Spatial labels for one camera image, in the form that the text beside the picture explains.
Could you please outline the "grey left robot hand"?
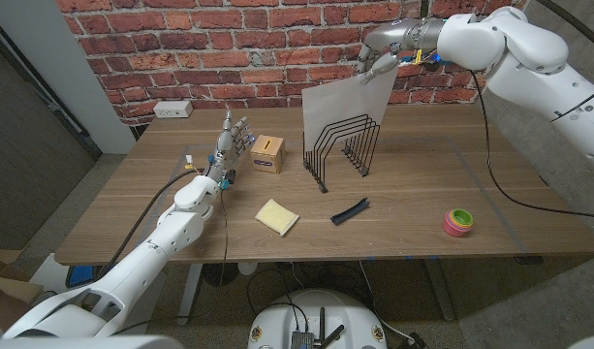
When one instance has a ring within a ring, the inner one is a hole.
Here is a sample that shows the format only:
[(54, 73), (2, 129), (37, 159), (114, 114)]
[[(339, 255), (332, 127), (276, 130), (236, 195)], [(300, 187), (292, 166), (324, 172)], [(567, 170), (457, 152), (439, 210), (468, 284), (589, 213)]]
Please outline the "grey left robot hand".
[(226, 112), (223, 131), (219, 134), (212, 154), (212, 160), (203, 171), (203, 175), (216, 181), (229, 172), (233, 172), (240, 156), (255, 142), (249, 130), (249, 120), (243, 116), (236, 123), (232, 122), (232, 113)]

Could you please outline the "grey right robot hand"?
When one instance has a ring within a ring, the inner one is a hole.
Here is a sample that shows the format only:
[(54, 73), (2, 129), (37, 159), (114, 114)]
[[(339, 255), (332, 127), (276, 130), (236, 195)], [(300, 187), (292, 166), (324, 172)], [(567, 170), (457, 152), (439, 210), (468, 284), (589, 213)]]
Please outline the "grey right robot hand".
[(360, 83), (368, 84), (396, 68), (402, 50), (435, 50), (444, 24), (440, 18), (402, 18), (373, 29), (358, 55)]

